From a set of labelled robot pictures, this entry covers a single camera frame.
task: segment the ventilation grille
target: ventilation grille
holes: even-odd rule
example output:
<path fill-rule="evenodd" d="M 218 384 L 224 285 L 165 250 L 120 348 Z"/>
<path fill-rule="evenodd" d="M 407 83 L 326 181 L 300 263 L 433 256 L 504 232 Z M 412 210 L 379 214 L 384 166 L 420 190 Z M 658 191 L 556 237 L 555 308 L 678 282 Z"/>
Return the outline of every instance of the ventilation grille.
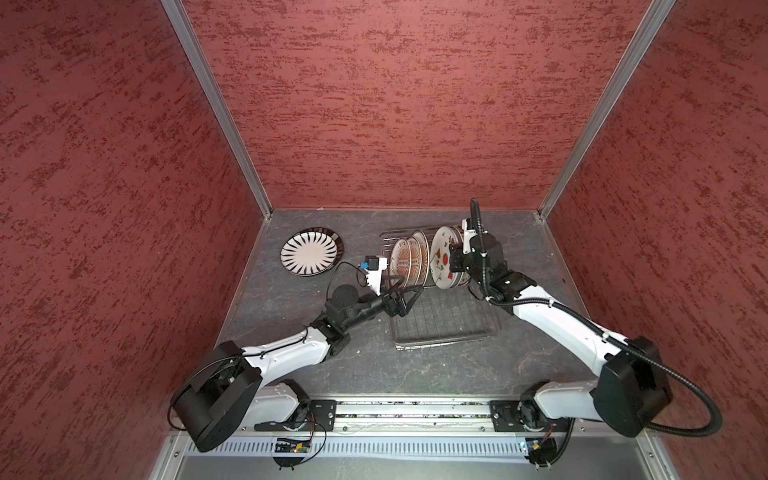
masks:
<path fill-rule="evenodd" d="M 206 453 L 200 453 L 190 443 L 186 455 L 210 455 L 226 457 L 269 457 L 273 455 L 277 437 L 254 439 L 230 437 L 229 440 Z M 317 447 L 323 438 L 315 437 Z M 379 457 L 379 458 L 441 458 L 492 460 L 495 462 L 525 461 L 525 440 L 520 438 L 479 439 L 472 437 L 329 437 L 326 446 L 318 454 L 323 457 Z M 280 456 L 304 456 L 280 454 Z"/>

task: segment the dish rack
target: dish rack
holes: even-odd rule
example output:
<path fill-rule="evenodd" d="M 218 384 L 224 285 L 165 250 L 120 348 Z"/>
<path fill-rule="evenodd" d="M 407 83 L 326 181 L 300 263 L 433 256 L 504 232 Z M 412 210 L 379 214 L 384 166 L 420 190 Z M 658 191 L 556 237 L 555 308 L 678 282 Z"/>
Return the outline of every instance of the dish rack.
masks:
<path fill-rule="evenodd" d="M 426 235 L 427 244 L 431 246 L 440 227 L 402 228 L 382 232 L 379 235 L 382 255 L 389 258 L 395 242 L 399 238 L 412 236 L 417 230 Z M 475 299 L 467 286 L 449 290 L 437 288 L 432 275 L 428 274 L 424 292 L 411 312 L 404 317 L 390 318 L 389 329 L 395 348 L 400 350 L 447 345 L 495 335 L 502 329 L 502 313 L 503 310 Z"/>

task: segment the black and white striped plate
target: black and white striped plate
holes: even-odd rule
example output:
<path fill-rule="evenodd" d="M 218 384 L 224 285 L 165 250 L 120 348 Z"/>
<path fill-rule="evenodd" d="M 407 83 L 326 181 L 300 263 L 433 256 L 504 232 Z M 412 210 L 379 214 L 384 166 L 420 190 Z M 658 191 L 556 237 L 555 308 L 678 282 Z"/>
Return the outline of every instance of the black and white striped plate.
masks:
<path fill-rule="evenodd" d="M 312 276 L 333 268 L 344 254 L 339 234 L 324 227 L 301 230 L 285 242 L 280 262 L 299 276 Z"/>

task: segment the plate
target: plate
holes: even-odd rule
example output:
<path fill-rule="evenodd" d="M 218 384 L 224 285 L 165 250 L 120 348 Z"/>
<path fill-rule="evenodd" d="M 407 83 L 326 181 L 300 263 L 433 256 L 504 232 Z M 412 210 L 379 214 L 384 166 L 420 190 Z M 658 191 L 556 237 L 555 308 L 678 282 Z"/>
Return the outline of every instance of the plate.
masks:
<path fill-rule="evenodd" d="M 413 286 L 419 281 L 419 274 L 422 271 L 422 248 L 419 246 L 419 242 L 413 238 L 406 238 L 408 247 L 411 249 L 411 270 L 408 274 L 408 281 L 406 286 Z"/>
<path fill-rule="evenodd" d="M 424 285 L 429 275 L 429 243 L 427 243 L 427 236 L 421 230 L 413 232 L 413 238 L 419 242 L 419 247 L 422 249 L 422 269 L 419 271 L 416 285 Z"/>
<path fill-rule="evenodd" d="M 449 246 L 451 243 L 457 243 L 458 238 L 452 227 L 440 227 L 432 239 L 432 248 L 429 254 L 429 270 L 432 273 L 432 279 L 438 288 L 447 290 L 458 284 L 461 275 L 449 270 L 451 263 L 451 252 Z"/>
<path fill-rule="evenodd" d="M 469 273 L 462 273 L 462 279 L 458 281 L 457 286 L 464 286 L 469 283 Z"/>
<path fill-rule="evenodd" d="M 325 227 L 312 227 L 295 233 L 283 245 L 280 262 L 298 276 L 326 272 L 341 261 L 344 243 L 339 234 Z"/>
<path fill-rule="evenodd" d="M 452 243 L 462 243 L 462 233 L 458 231 L 458 228 L 451 227 L 451 232 L 453 233 Z M 451 288 L 456 288 L 457 286 L 461 285 L 462 282 L 464 281 L 464 275 L 469 276 L 466 273 L 462 273 L 462 274 L 454 273 L 453 274 L 454 282 L 451 284 Z"/>
<path fill-rule="evenodd" d="M 403 282 L 408 280 L 411 273 L 411 247 L 405 238 L 395 242 L 392 247 L 392 255 L 389 256 L 389 275 L 399 275 Z M 397 283 L 397 279 L 390 280 L 389 285 Z"/>

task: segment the wire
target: wire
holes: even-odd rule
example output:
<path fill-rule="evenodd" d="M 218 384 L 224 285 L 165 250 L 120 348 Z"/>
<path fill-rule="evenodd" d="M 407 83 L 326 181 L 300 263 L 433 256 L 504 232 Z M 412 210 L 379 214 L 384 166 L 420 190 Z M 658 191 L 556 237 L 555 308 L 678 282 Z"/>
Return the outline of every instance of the wire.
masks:
<path fill-rule="evenodd" d="M 170 427 L 171 427 L 172 429 L 174 429 L 174 430 L 181 430 L 182 432 L 186 432 L 186 431 L 187 431 L 187 429 L 186 429 L 186 428 L 184 428 L 184 427 L 180 427 L 180 426 L 174 425 L 173 421 L 170 419 L 170 411 L 174 409 L 174 407 L 176 406 L 176 402 L 178 402 L 178 401 L 179 401 L 179 398 L 180 398 L 180 397 L 181 397 L 181 396 L 184 394 L 184 392 L 186 392 L 186 391 L 187 391 L 187 387 L 188 387 L 188 386 L 190 386 L 190 384 L 192 383 L 192 380 L 194 380 L 194 378 L 195 378 L 196 376 L 200 375 L 200 374 L 201 374 L 202 372 L 204 372 L 205 370 L 209 369 L 211 366 L 214 366 L 214 365 L 216 365 L 216 364 L 217 364 L 217 363 L 219 363 L 219 362 L 226 362 L 227 360 L 234 360 L 234 359 L 244 359 L 244 358 L 248 358 L 248 357 L 251 357 L 251 356 L 265 356 L 267 353 L 271 353 L 271 352 L 274 352 L 275 350 L 278 350 L 278 349 L 282 349 L 282 348 L 285 348 L 285 347 L 287 347 L 287 346 L 296 345 L 297 343 L 304 343 L 304 342 L 306 341 L 306 339 L 307 339 L 307 337 L 308 337 L 309 335 L 310 335 L 310 328 L 309 328 L 308 326 L 305 326 L 305 327 L 304 327 L 304 336 L 303 336 L 302 338 L 300 338 L 300 339 L 296 340 L 295 342 L 291 342 L 291 343 L 289 343 L 289 344 L 287 344 L 287 345 L 276 346 L 275 348 L 273 348 L 273 349 L 269 349 L 269 350 L 267 350 L 266 352 L 258 352 L 258 353 L 238 353 L 237 355 L 229 355 L 229 356 L 225 356 L 225 357 L 223 357 L 223 358 L 220 358 L 220 359 L 216 359 L 216 360 L 214 360 L 214 361 L 212 361 L 212 362 L 208 363 L 207 365 L 205 365 L 205 366 L 204 366 L 203 368 L 201 368 L 201 369 L 198 369 L 198 370 L 197 370 L 197 371 L 196 371 L 196 372 L 195 372 L 195 373 L 194 373 L 194 374 L 193 374 L 193 375 L 192 375 L 192 376 L 191 376 L 191 377 L 190 377 L 190 378 L 189 378 L 189 379 L 188 379 L 188 380 L 187 380 L 187 381 L 186 381 L 186 382 L 185 382 L 185 383 L 184 383 L 184 384 L 181 386 L 181 388 L 180 388 L 180 389 L 178 389 L 178 390 L 176 391 L 176 393 L 174 393 L 174 396 L 172 396 L 172 397 L 171 397 L 171 399 L 170 399 L 170 405 L 168 406 L 168 412 L 167 412 L 167 414 L 165 415 L 165 418 L 166 418 L 166 420 L 168 421 L 168 425 L 170 425 Z M 235 365 L 234 363 L 228 363 L 228 364 L 226 364 L 226 365 L 222 365 L 222 367 L 223 367 L 223 368 L 221 368 L 221 369 L 218 369 L 216 372 L 214 372 L 214 374 L 213 374 L 213 375 L 211 375 L 211 376 L 210 376 L 210 378 L 213 378 L 213 377 L 215 377 L 215 376 L 219 375 L 219 374 L 220 374 L 220 373 L 223 371 L 223 369 L 226 369 L 227 367 L 229 367 L 229 366 L 234 366 L 234 365 Z"/>
<path fill-rule="evenodd" d="M 315 422 L 315 414 L 312 414 L 312 430 L 310 431 L 310 445 L 312 445 L 312 439 L 315 438 L 315 430 L 317 430 L 317 422 Z"/>
<path fill-rule="evenodd" d="M 560 448 L 558 449 L 557 455 L 555 455 L 554 458 L 551 461 L 549 461 L 549 462 L 537 463 L 536 464 L 537 467 L 550 467 L 550 466 L 554 465 L 554 463 L 557 460 L 559 460 L 560 457 L 563 456 L 563 454 L 565 453 L 565 447 L 567 447 L 568 443 L 570 443 L 570 441 L 571 441 L 571 435 L 574 432 L 574 424 L 575 423 L 576 423 L 576 419 L 569 419 L 568 420 L 568 430 L 565 433 L 565 439 L 563 439 L 563 442 L 560 445 Z"/>
<path fill-rule="evenodd" d="M 323 449 L 324 449 L 324 448 L 325 448 L 325 446 L 326 446 L 326 441 L 328 440 L 328 430 L 326 430 L 326 428 L 323 426 L 323 424 L 322 424 L 322 423 L 318 423 L 318 422 L 315 422 L 315 414 L 314 414 L 314 413 L 312 414 L 312 420 L 311 420 L 311 422 L 312 422 L 312 423 L 313 423 L 315 426 L 319 426 L 321 429 L 323 429 L 323 433 L 324 433 L 324 435 L 323 435 L 323 444 L 320 446 L 320 448 L 319 448 L 319 449 L 317 449 L 317 452 L 314 452 L 314 453 L 312 454 L 312 456 L 311 456 L 311 457 L 309 457 L 309 458 L 305 458 L 304 460 L 302 460 L 301 462 L 299 462 L 298 464 L 296 464 L 296 466 L 299 466 L 299 465 L 304 465 L 304 464 L 305 464 L 305 463 L 307 463 L 309 460 L 312 460 L 313 458 L 315 458 L 315 457 L 317 456 L 317 454 L 318 454 L 318 453 L 322 452 L 322 451 L 323 451 Z"/>
<path fill-rule="evenodd" d="M 546 442 L 550 435 L 552 435 L 552 424 L 551 423 L 549 424 L 549 432 L 547 432 L 547 435 L 544 435 L 544 438 L 541 439 L 541 443 Z"/>
<path fill-rule="evenodd" d="M 710 398 L 709 395 L 707 395 L 706 392 L 704 392 L 701 388 L 699 388 L 695 383 L 691 382 L 689 379 L 682 376 L 680 373 L 676 372 L 675 370 L 672 370 L 670 367 L 664 365 L 661 362 L 657 362 L 656 360 L 648 358 L 648 356 L 646 356 L 644 353 L 640 352 L 639 350 L 627 345 L 624 342 L 621 342 L 619 339 L 616 339 L 611 335 L 608 335 L 605 332 L 605 330 L 603 330 L 599 325 L 592 323 L 587 317 L 581 315 L 579 312 L 567 307 L 566 305 L 563 305 L 562 303 L 552 302 L 551 299 L 546 299 L 546 298 L 524 298 L 519 300 L 512 300 L 511 302 L 500 302 L 495 298 L 491 297 L 488 293 L 489 292 L 488 264 L 487 264 L 487 260 L 485 259 L 487 252 L 485 251 L 485 242 L 483 241 L 484 231 L 482 228 L 482 221 L 480 218 L 480 204 L 478 203 L 476 198 L 472 199 L 470 203 L 470 209 L 471 209 L 471 215 L 472 215 L 472 222 L 475 225 L 475 228 L 477 229 L 478 241 L 480 243 L 479 246 L 480 246 L 481 268 L 482 268 L 480 287 L 482 290 L 482 294 L 485 295 L 486 298 L 488 298 L 488 302 L 490 304 L 500 306 L 501 308 L 505 308 L 510 306 L 526 305 L 529 303 L 540 303 L 540 304 L 549 305 L 550 307 L 554 307 L 562 312 L 565 312 L 568 315 L 574 317 L 579 322 L 583 323 L 595 335 L 602 337 L 607 343 L 610 343 L 611 345 L 615 346 L 622 352 L 626 352 L 629 355 L 635 356 L 638 359 L 643 360 L 649 365 L 657 367 L 658 369 L 664 371 L 666 374 L 671 376 L 673 379 L 682 383 L 687 389 L 693 392 L 694 395 L 696 395 L 699 398 L 699 400 L 701 400 L 701 402 L 704 404 L 704 406 L 707 407 L 707 410 L 710 413 L 710 421 L 705 426 L 697 429 L 682 429 L 678 427 L 671 427 L 668 425 L 660 425 L 658 423 L 653 423 L 653 422 L 650 422 L 648 424 L 648 428 L 656 430 L 658 432 L 668 433 L 670 435 L 678 435 L 683 437 L 706 437 L 720 430 L 720 427 L 723 426 L 723 416 L 720 413 L 720 409 L 717 408 L 717 405 L 715 404 L 715 402 Z"/>
<path fill-rule="evenodd" d="M 342 265 L 345 265 L 345 264 L 349 265 L 349 266 L 353 267 L 355 270 L 357 270 L 357 273 L 355 273 L 355 281 L 357 282 L 357 284 L 360 285 L 360 286 L 366 286 L 364 283 L 360 283 L 360 278 L 359 278 L 359 275 L 361 273 L 362 273 L 362 277 L 365 278 L 366 277 L 366 273 L 365 272 L 363 272 L 357 265 L 355 265 L 353 263 L 346 262 L 346 261 L 339 262 L 339 264 L 336 265 L 336 268 L 333 269 L 333 274 L 331 275 L 330 280 L 328 280 L 328 286 L 326 287 L 326 302 L 329 299 L 329 292 L 331 290 L 331 283 L 333 282 L 333 277 L 336 276 L 336 272 L 339 271 L 339 267 L 342 266 Z"/>
<path fill-rule="evenodd" d="M 485 299 L 483 297 L 481 297 L 481 296 L 475 295 L 475 292 L 472 291 L 472 285 L 474 285 L 474 284 L 475 284 L 475 282 L 472 282 L 472 281 L 467 283 L 467 290 L 469 290 L 469 294 L 472 295 L 475 298 L 475 300 L 482 302 Z"/>

